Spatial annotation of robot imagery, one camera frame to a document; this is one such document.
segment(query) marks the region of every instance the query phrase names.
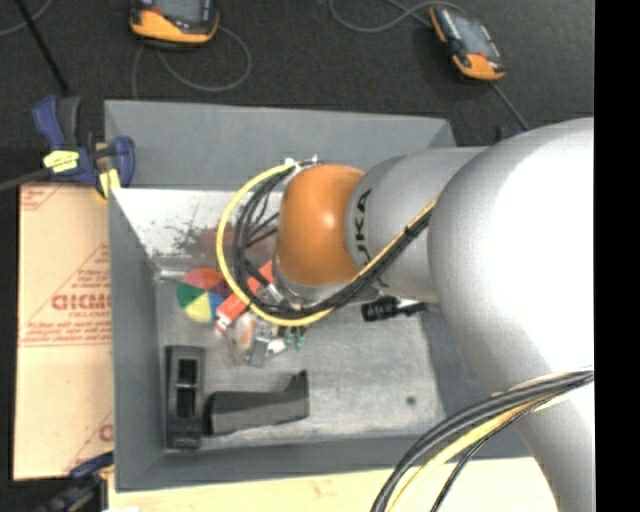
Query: small object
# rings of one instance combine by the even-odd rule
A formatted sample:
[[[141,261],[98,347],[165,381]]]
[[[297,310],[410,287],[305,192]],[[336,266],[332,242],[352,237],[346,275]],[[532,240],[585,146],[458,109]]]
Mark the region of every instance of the small object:
[[[132,0],[131,4],[131,30],[158,48],[203,45],[220,24],[216,0]]]
[[[167,395],[165,446],[200,448],[204,349],[190,345],[166,348]]]
[[[249,351],[247,364],[262,368],[267,359],[286,351],[289,346],[282,336],[274,335],[275,326],[258,320],[254,331],[253,346]]]
[[[427,306],[423,302],[414,302],[408,306],[400,306],[400,304],[400,300],[396,297],[381,297],[360,307],[362,318],[365,322],[375,322],[393,318],[400,314],[410,316],[419,311],[427,310]]]
[[[251,311],[240,315],[225,333],[238,363],[261,368],[270,359],[289,348],[277,334],[277,328]]]
[[[135,167],[133,141],[129,137],[116,137],[101,150],[78,145],[79,105],[77,96],[47,96],[33,108],[36,129],[47,139],[51,149],[43,164],[51,181],[86,183],[107,197],[109,190],[131,183]],[[115,165],[105,172],[97,167],[96,161],[106,157],[113,158]]]
[[[309,416],[307,372],[294,375],[284,391],[216,391],[205,414],[214,436],[304,419]]]
[[[431,7],[429,18],[463,76],[493,81],[505,75],[500,52],[480,21],[442,5]]]
[[[178,304],[191,320],[200,323],[213,322],[218,307],[230,295],[224,276],[208,267],[189,270],[176,287]]]

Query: blue clamp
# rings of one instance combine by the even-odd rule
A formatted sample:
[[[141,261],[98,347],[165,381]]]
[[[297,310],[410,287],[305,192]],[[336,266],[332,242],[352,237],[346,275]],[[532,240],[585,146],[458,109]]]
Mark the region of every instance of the blue clamp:
[[[47,96],[33,108],[32,115],[38,133],[49,143],[51,153],[45,158],[45,167],[52,181],[75,181],[96,187],[105,193],[96,160],[113,157],[121,186],[128,186],[133,178],[135,155],[133,140],[116,137],[105,149],[79,146],[76,139],[77,112],[80,98]]]

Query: cardboard sheet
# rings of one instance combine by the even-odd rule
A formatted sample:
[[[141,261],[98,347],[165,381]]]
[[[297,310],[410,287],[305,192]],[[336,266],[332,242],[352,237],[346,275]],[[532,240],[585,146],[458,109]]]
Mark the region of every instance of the cardboard sheet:
[[[19,222],[16,480],[64,476],[113,448],[106,200],[25,185]]]

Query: black object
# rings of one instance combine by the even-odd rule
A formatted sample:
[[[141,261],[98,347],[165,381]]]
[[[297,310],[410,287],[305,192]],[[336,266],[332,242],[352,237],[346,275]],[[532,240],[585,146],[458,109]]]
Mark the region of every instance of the black object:
[[[208,401],[208,434],[222,435],[248,428],[278,425],[309,416],[309,382],[306,370],[275,393],[216,391]]]
[[[108,506],[107,482],[97,474],[77,481],[31,512],[101,512]]]
[[[204,349],[188,345],[166,348],[167,414],[165,446],[200,448]]]
[[[405,307],[398,307],[400,301],[395,297],[381,297],[374,302],[363,304],[360,307],[362,318],[365,322],[375,322],[377,320],[386,320],[400,314],[406,316],[413,315],[419,311],[426,311],[427,306],[423,302],[411,304]]]

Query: black plastic part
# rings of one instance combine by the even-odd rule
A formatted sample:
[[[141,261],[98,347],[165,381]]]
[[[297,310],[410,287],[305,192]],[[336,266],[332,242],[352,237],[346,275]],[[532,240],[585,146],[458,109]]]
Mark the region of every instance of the black plastic part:
[[[419,311],[426,311],[427,305],[423,302],[411,304],[405,307],[398,307],[400,301],[395,297],[381,297],[374,302],[363,304],[360,307],[362,318],[365,322],[375,322],[377,320],[386,320],[400,314],[406,316],[413,315]]]
[[[294,375],[284,391],[216,391],[206,416],[207,433],[214,436],[304,419],[309,416],[307,372]]]
[[[165,447],[200,448],[204,349],[188,345],[166,348],[167,409]]]

